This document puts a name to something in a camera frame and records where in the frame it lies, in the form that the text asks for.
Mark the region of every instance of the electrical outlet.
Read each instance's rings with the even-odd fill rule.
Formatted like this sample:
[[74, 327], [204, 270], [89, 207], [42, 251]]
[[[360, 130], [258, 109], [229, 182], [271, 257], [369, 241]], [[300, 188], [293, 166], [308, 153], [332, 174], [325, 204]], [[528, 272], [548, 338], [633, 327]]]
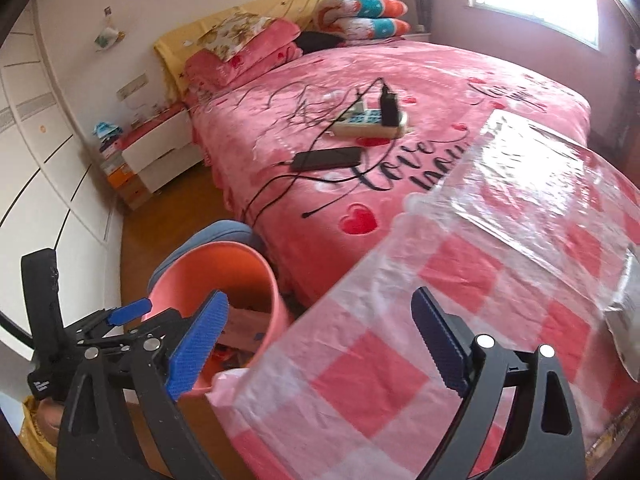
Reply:
[[120, 90], [116, 92], [118, 96], [118, 101], [124, 101], [127, 97], [129, 97], [134, 92], [140, 90], [144, 85], [149, 82], [149, 78], [146, 76], [146, 72], [143, 75], [139, 75], [133, 81], [124, 85]]

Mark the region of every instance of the power strip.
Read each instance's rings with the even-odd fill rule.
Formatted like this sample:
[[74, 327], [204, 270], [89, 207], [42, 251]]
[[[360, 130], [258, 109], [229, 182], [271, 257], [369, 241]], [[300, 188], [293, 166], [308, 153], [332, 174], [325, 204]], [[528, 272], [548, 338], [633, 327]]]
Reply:
[[383, 126], [382, 111], [379, 109], [350, 111], [340, 121], [332, 126], [335, 137], [350, 138], [369, 137], [375, 139], [399, 139], [404, 137], [407, 131], [409, 115], [400, 112], [398, 126]]

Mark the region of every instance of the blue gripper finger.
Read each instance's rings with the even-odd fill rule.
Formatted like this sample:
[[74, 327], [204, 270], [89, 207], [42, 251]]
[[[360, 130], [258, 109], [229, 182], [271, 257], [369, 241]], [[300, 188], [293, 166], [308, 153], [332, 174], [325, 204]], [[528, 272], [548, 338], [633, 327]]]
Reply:
[[466, 355], [447, 323], [446, 314], [425, 288], [414, 294], [411, 312], [445, 386], [464, 398], [470, 388]]
[[123, 326], [125, 323], [151, 312], [151, 307], [151, 301], [147, 298], [137, 300], [127, 306], [115, 308], [107, 318], [107, 323], [111, 326]]
[[173, 400], [190, 391], [222, 334], [229, 313], [226, 294], [216, 290], [205, 300], [191, 326], [169, 357], [166, 389]]

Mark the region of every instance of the floral pillowcase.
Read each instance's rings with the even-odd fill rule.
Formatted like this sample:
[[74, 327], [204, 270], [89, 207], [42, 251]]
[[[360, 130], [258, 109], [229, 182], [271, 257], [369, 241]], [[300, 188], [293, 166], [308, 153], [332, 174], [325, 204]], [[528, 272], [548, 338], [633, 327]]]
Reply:
[[238, 10], [202, 36], [198, 44], [227, 62], [273, 22], [274, 18]]

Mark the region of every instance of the metal bolt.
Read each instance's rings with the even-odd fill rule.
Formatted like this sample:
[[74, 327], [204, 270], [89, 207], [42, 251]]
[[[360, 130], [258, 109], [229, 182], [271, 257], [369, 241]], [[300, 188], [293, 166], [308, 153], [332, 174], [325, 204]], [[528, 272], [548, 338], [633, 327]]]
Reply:
[[540, 353], [544, 357], [547, 357], [549, 359], [551, 359], [554, 355], [556, 355], [556, 351], [554, 350], [554, 348], [552, 346], [549, 346], [549, 345], [542, 345], [540, 347]]
[[482, 348], [493, 348], [495, 345], [494, 338], [487, 334], [479, 335], [476, 341]]
[[84, 351], [84, 357], [87, 359], [95, 359], [98, 357], [99, 353], [100, 351], [95, 346], [92, 346]]
[[154, 350], [158, 350], [160, 348], [160, 340], [154, 338], [147, 339], [142, 347], [148, 352], [153, 352]]

